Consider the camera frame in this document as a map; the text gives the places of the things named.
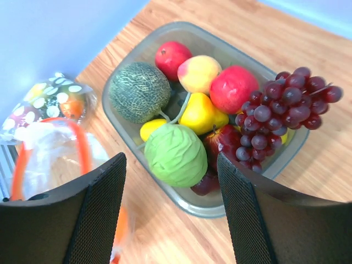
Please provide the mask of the fake yellow pepper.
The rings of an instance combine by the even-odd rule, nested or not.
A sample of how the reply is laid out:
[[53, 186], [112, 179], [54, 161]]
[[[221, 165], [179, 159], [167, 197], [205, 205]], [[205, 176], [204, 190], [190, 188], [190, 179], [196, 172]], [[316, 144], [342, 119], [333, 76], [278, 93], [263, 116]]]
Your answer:
[[187, 107], [179, 118], [178, 123], [195, 132], [196, 135], [203, 135], [229, 123], [227, 114], [216, 108], [211, 99], [204, 93], [192, 93]]

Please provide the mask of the clear zip bag orange seal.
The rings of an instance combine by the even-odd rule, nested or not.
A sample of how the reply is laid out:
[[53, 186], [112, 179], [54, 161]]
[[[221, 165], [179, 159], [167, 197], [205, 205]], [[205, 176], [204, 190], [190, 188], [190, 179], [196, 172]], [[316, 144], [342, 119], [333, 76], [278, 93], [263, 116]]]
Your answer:
[[32, 123], [18, 154], [9, 201], [27, 201], [90, 173], [111, 158], [71, 120], [48, 118]]

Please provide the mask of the fake red pomegranate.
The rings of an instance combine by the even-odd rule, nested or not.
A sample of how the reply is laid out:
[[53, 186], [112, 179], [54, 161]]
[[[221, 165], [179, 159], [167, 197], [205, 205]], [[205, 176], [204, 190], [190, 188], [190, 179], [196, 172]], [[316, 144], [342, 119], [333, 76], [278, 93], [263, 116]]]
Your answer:
[[226, 114], [236, 114], [259, 82], [253, 73], [239, 65], [223, 70], [211, 83], [210, 99], [215, 107]]

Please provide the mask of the fake yellow lemon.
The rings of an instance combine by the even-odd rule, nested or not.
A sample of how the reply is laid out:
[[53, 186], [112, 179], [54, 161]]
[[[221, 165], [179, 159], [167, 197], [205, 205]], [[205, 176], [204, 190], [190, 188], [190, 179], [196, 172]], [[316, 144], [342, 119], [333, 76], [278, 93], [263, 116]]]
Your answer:
[[288, 129], [286, 131], [286, 133], [284, 135], [281, 136], [281, 140], [282, 140], [282, 144], [286, 144], [287, 140], [288, 140]]

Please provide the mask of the left zip bag with food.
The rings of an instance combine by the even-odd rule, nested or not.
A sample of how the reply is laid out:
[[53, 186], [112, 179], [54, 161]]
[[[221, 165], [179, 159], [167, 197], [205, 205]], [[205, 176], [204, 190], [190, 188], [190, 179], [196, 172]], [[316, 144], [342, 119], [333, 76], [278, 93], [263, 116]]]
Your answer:
[[62, 73], [35, 84], [1, 125], [1, 144], [23, 141], [28, 125], [47, 118], [68, 118], [78, 124], [94, 112], [93, 88], [66, 78]]

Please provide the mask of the fake peach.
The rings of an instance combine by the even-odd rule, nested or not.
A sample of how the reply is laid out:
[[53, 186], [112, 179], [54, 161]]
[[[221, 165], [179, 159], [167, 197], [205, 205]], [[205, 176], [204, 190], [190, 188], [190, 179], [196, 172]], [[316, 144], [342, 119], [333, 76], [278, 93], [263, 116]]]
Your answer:
[[198, 55], [182, 63], [177, 74], [180, 84], [187, 92], [208, 95], [212, 81], [221, 71], [221, 65], [213, 57]]

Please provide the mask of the fake dark plum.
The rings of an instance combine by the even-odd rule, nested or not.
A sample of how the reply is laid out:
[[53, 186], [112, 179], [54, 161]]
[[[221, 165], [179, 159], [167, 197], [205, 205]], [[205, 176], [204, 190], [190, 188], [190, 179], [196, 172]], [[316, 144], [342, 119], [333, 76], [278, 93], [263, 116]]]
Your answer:
[[195, 194], [205, 196], [220, 189], [218, 175], [209, 168], [203, 178], [190, 188]]

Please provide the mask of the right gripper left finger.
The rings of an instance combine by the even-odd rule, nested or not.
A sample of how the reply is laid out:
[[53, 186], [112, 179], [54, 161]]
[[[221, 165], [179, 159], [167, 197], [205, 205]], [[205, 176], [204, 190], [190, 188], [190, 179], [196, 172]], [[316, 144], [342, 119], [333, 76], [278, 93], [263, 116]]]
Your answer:
[[109, 263], [126, 166], [119, 153], [27, 201], [1, 203], [1, 263]]

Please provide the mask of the fake purple grapes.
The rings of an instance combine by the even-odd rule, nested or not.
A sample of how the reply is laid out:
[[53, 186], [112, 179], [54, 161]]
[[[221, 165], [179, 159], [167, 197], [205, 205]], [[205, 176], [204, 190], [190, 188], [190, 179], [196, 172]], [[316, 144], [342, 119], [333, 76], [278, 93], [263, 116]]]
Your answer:
[[287, 129], [318, 129], [321, 115], [342, 96], [342, 88], [313, 76], [307, 67], [278, 73], [262, 91], [250, 95], [235, 117], [242, 134], [236, 151], [238, 162], [261, 172], [262, 162], [283, 146], [281, 136]]

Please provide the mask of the fake orange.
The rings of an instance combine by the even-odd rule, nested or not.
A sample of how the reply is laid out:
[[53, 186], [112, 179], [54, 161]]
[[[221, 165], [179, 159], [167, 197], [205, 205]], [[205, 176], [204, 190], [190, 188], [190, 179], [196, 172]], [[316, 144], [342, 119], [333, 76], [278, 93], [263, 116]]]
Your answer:
[[121, 206], [114, 235], [110, 263], [119, 263], [122, 247], [128, 238], [129, 232], [128, 211], [125, 206]]

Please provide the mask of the fake yellow banana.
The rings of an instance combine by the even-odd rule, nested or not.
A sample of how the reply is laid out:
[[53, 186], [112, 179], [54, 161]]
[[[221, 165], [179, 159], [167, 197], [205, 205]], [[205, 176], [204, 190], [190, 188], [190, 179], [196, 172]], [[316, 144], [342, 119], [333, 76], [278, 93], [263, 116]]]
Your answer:
[[165, 119], [154, 119], [151, 121], [146, 122], [145, 124], [142, 125], [140, 128], [140, 137], [141, 139], [146, 142], [149, 138], [149, 136], [159, 127], [162, 125], [167, 124], [167, 121]]

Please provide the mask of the fake dark red apple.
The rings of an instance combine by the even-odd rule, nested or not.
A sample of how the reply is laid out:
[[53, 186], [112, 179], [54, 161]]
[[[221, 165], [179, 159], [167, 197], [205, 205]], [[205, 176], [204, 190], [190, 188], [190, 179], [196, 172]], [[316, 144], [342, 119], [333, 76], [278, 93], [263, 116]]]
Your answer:
[[239, 161], [236, 156], [237, 149], [241, 146], [241, 133], [230, 124], [219, 129], [213, 129], [203, 140], [208, 163], [217, 171], [217, 157], [223, 152], [231, 161]]

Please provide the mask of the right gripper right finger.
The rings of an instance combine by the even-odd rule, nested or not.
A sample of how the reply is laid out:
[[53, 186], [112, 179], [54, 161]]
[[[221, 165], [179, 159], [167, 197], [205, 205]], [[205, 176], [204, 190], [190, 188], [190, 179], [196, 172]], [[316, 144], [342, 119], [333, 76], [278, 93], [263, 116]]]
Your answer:
[[351, 203], [295, 191], [223, 153], [217, 172], [237, 263], [351, 263]]

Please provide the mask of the fake green cabbage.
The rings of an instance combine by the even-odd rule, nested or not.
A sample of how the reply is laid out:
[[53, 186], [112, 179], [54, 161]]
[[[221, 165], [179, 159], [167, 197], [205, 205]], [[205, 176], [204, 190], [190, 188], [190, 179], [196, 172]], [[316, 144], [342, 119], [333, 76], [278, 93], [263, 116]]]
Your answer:
[[154, 176], [178, 188], [196, 185], [208, 168], [205, 147], [187, 126], [164, 124], [145, 144], [144, 155]]

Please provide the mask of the fake green melon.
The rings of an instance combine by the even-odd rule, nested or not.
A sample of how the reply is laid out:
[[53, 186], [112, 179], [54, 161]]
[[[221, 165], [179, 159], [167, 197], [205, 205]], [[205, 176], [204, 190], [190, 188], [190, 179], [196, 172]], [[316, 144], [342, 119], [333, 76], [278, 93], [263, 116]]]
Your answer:
[[132, 62], [118, 69], [108, 83], [113, 108], [127, 121], [142, 124], [161, 114], [171, 98], [166, 76], [147, 62]]

